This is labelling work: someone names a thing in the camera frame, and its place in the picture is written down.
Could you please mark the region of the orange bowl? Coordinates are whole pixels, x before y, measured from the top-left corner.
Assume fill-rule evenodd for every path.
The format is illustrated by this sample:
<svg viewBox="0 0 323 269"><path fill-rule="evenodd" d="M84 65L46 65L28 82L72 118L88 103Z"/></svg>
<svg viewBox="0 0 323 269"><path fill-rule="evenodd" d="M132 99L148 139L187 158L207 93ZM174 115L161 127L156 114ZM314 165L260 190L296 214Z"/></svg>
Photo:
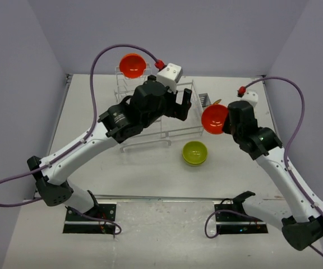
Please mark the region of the orange bowl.
<svg viewBox="0 0 323 269"><path fill-rule="evenodd" d="M223 133L227 116L228 109L226 106L212 104L203 111L201 124L206 132L212 135L220 135Z"/></svg>

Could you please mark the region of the red bowl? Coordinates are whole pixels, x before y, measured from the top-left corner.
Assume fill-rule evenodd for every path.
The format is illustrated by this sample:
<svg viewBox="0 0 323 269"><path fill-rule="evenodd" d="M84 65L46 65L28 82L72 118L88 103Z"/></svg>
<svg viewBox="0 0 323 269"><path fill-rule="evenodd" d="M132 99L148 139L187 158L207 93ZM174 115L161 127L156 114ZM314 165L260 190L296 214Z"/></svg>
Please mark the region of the red bowl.
<svg viewBox="0 0 323 269"><path fill-rule="evenodd" d="M136 53L126 54L119 63L119 70L127 78L138 78L146 70L146 61Z"/></svg>

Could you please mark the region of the lime green bowl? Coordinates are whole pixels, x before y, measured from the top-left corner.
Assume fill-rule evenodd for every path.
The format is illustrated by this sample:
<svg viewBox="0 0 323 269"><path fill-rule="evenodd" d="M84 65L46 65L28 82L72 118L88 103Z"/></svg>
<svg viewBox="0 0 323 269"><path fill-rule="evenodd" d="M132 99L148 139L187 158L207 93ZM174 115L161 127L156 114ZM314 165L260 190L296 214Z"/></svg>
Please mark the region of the lime green bowl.
<svg viewBox="0 0 323 269"><path fill-rule="evenodd" d="M202 165L206 160L207 156L199 156L199 157L193 157L193 156L184 156L183 160L187 165L190 166L200 166Z"/></svg>
<svg viewBox="0 0 323 269"><path fill-rule="evenodd" d="M200 141L190 141L186 143L182 149L182 157L184 156L207 156L207 147Z"/></svg>

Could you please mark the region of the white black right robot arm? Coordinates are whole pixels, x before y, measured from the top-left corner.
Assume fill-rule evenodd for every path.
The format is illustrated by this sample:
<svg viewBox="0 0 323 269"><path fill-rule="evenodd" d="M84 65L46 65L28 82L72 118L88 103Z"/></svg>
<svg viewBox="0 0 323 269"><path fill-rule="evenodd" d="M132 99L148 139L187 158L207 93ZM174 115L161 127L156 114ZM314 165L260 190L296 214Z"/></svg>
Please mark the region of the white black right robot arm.
<svg viewBox="0 0 323 269"><path fill-rule="evenodd" d="M249 102L234 101L227 109L224 133L231 134L239 148L263 168L283 197L273 201L250 193L232 206L233 216L238 220L252 216L274 226L298 251L311 246L323 237L323 201L284 156L285 149L275 132L258 126Z"/></svg>

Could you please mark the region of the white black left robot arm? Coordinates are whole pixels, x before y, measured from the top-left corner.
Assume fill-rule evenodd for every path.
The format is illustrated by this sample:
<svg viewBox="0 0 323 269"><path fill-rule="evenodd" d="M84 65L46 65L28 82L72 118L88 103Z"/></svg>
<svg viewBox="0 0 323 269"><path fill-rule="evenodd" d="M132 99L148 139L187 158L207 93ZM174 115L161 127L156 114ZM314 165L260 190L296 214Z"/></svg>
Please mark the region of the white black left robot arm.
<svg viewBox="0 0 323 269"><path fill-rule="evenodd" d="M176 102L177 94L150 75L132 95L101 114L85 134L47 157L30 157L27 165L45 204L63 204L86 220L96 218L99 207L92 192L68 182L68 177L100 153L139 135L162 116L186 120L192 90L184 89L180 104Z"/></svg>

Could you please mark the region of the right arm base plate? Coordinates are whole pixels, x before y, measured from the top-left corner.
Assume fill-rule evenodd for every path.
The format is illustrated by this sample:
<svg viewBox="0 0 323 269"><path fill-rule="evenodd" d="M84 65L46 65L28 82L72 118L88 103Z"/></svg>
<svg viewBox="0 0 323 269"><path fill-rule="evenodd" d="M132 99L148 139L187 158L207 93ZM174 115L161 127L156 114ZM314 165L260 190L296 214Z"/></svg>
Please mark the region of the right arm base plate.
<svg viewBox="0 0 323 269"><path fill-rule="evenodd" d="M246 214L242 203L224 199L214 204L215 211L230 210ZM220 212L215 215L216 230L219 235L236 234L267 234L269 231L265 222L249 217L235 215L230 212Z"/></svg>

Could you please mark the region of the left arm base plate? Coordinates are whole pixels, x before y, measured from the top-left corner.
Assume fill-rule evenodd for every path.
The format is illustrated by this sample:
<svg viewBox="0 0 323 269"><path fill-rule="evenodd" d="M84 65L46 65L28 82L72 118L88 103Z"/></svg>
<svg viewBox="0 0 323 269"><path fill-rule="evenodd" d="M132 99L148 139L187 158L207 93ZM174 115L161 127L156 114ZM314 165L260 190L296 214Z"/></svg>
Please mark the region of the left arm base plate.
<svg viewBox="0 0 323 269"><path fill-rule="evenodd" d="M64 234L97 234L97 235L115 235L119 229L112 222L116 220L117 204L111 202L102 202L98 204L96 212L92 212L90 217L102 219L95 221L77 214L69 207L63 224Z"/></svg>

